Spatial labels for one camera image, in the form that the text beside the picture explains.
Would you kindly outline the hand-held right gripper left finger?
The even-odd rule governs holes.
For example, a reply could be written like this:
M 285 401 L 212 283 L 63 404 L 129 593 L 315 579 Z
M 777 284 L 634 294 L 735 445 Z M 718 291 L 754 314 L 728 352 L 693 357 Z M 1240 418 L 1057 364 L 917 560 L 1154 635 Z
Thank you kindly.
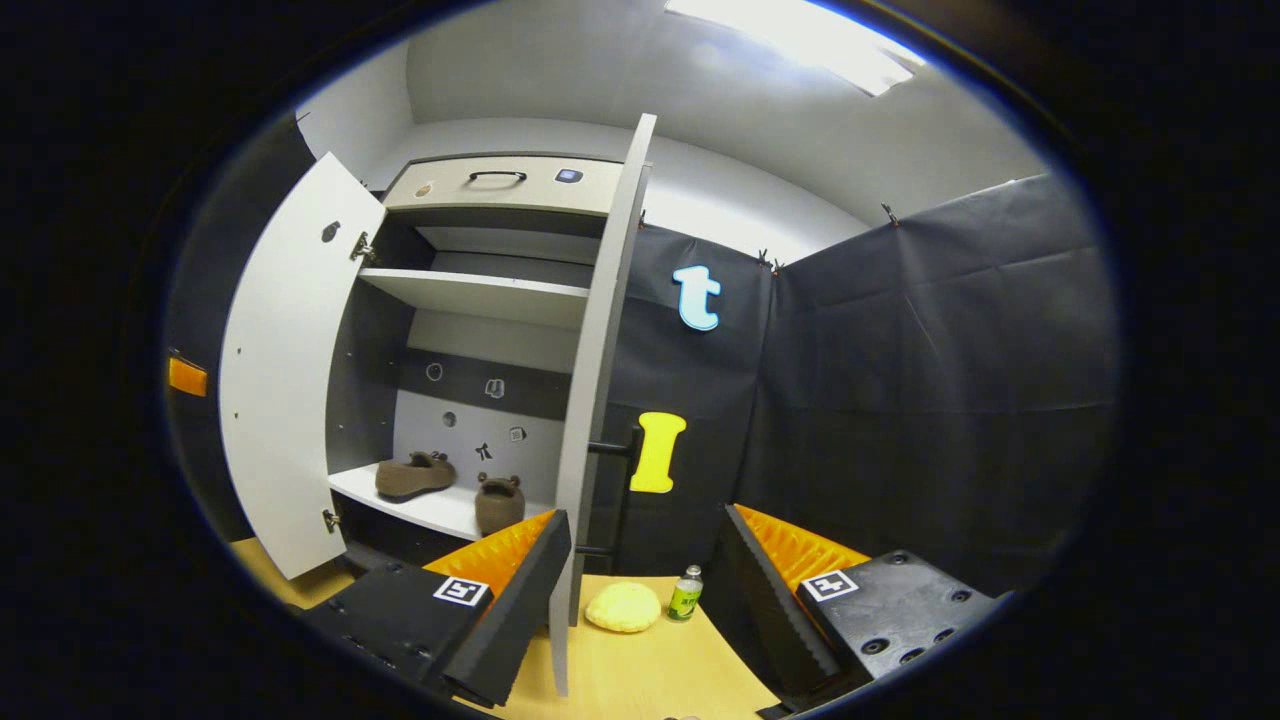
M 428 694 L 502 706 L 570 551 L 567 514 L 550 510 L 426 566 L 385 559 L 300 620 Z

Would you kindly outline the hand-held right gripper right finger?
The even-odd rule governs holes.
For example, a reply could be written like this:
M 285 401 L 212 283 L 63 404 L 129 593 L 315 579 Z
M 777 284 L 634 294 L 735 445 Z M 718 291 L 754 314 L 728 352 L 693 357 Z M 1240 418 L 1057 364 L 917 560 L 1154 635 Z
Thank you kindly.
M 881 682 L 1001 605 L 906 550 L 870 557 L 741 503 L 722 557 L 788 705 Z

